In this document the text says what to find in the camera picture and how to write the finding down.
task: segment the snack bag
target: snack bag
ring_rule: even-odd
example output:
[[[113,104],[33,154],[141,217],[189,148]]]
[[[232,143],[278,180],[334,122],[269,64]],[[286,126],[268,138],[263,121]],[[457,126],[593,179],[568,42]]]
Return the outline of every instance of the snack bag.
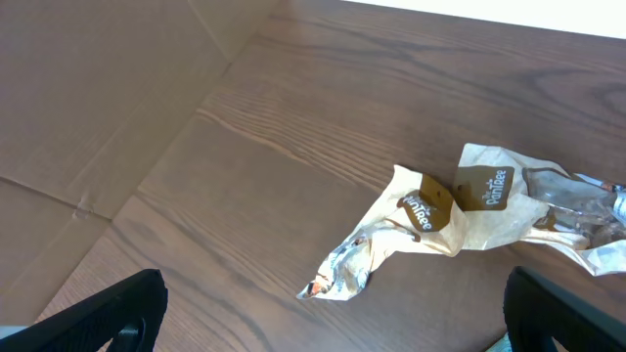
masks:
[[[468,219],[433,178],[395,166],[393,179],[298,298],[347,300],[393,252],[456,255]]]
[[[463,249],[543,243],[594,276],[626,271],[621,186],[504,148],[466,144],[452,194],[469,221]]]

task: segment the wood grain surface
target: wood grain surface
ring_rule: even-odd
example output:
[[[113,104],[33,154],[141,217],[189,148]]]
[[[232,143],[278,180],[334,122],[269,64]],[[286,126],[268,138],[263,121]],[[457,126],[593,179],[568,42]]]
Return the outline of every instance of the wood grain surface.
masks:
[[[527,243],[396,253],[348,302],[294,298],[393,163],[449,185],[475,142],[624,181],[624,63],[618,40],[283,1],[42,318],[159,268],[156,350],[481,351],[526,265],[626,321],[623,276]]]

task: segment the crumpled wrapper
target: crumpled wrapper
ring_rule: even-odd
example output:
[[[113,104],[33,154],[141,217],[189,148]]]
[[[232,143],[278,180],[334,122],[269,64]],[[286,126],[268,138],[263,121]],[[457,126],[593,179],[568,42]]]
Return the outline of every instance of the crumpled wrapper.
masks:
[[[297,297],[350,299],[395,251],[452,257],[462,249],[517,241],[552,246],[594,276],[626,272],[626,240],[589,248],[585,236],[561,231],[551,218],[554,207],[529,195],[529,172],[553,172],[569,188],[589,191],[594,184],[598,194],[606,193],[601,186],[615,192],[616,185],[570,175],[554,162],[500,147],[466,144],[452,193],[427,175],[395,165],[387,188]],[[621,193],[615,216],[626,214],[625,199]]]

